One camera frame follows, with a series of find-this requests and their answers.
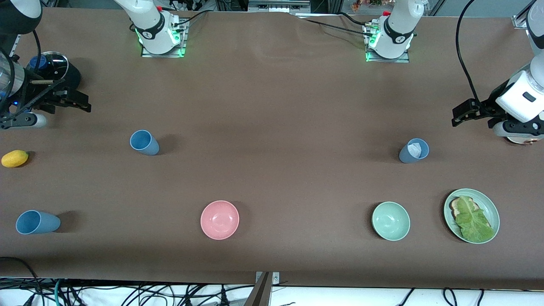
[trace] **lettuce leaf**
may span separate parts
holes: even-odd
[[[485,242],[493,237],[495,231],[489,226],[482,209],[475,209],[469,197],[460,196],[457,202],[459,214],[455,222],[461,234],[471,242]]]

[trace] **white robotic arm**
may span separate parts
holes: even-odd
[[[153,0],[114,0],[128,14],[141,44],[153,54],[164,54],[181,43],[175,24],[180,18],[167,11],[159,11]]]
[[[403,55],[410,47],[413,31],[424,9],[422,0],[397,0],[389,16],[372,21],[375,38],[370,40],[368,47],[388,59]]]
[[[544,0],[537,0],[527,14],[531,43],[537,47],[530,63],[496,88],[485,101],[468,99],[453,109],[452,125],[482,118],[501,137],[521,137],[521,142],[544,138]]]

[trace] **robotic arm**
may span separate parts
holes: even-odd
[[[114,0],[128,14],[141,44],[153,54],[164,54],[181,43],[176,34],[177,15],[159,11],[153,0]]]
[[[0,35],[17,36],[34,31],[41,20],[41,14],[39,0],[0,0]],[[23,68],[17,61],[18,56],[10,57],[7,51],[0,48],[1,129],[45,126],[45,116],[33,113],[32,109],[51,114],[55,113],[56,106],[91,111],[89,97],[77,91],[77,85],[68,85],[63,74],[58,74],[62,78],[48,74],[51,71],[62,72],[64,69],[66,75],[67,60],[48,59],[45,54],[38,54],[34,63],[30,61],[27,68]]]
[[[468,99],[453,109],[452,125],[491,118],[487,124],[497,136],[544,138],[544,0],[527,15],[527,28],[539,49],[533,60],[497,87],[485,101]]]
[[[372,21],[371,33],[375,35],[368,47],[387,59],[398,58],[410,47],[413,31],[423,16],[422,0],[397,0],[389,16]]]

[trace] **white floor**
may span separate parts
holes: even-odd
[[[184,294],[185,286],[173,286],[176,294]],[[209,285],[199,291],[199,295],[215,294],[220,292],[220,285]],[[79,295],[86,306],[120,306],[125,298],[133,291],[128,288],[112,290],[88,289]],[[229,301],[246,299],[251,288],[232,290],[227,292]],[[294,306],[319,306],[319,305],[357,305],[357,306],[396,306],[400,304],[408,289],[365,289],[365,288],[323,288],[323,287],[275,287],[270,301],[270,306],[286,306],[294,303]],[[18,289],[0,290],[0,306],[18,306],[31,295],[28,291]],[[455,290],[458,306],[475,306],[480,291],[478,290]],[[191,299],[191,303],[197,306],[204,298]],[[219,298],[210,299],[205,306],[219,302]],[[46,300],[47,306],[55,306],[55,303]],[[148,306],[165,306],[166,301],[162,298],[152,298],[146,303]],[[32,305],[41,305],[41,298],[35,297]],[[137,306],[138,300],[131,306]],[[442,297],[442,290],[416,289],[410,296],[405,306],[448,306]],[[486,290],[481,306],[532,306],[544,305],[544,292],[523,292],[523,291],[491,291]]]

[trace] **bread slice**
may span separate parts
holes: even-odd
[[[451,204],[449,205],[449,207],[452,209],[452,214],[453,214],[454,218],[457,218],[457,215],[460,213],[459,209],[457,208],[457,202],[459,202],[459,199],[460,198],[455,198],[451,202]],[[473,198],[468,198],[468,199],[469,199],[470,203],[474,206],[474,210],[481,209],[480,206],[478,206],[478,204],[476,204],[474,202]]]

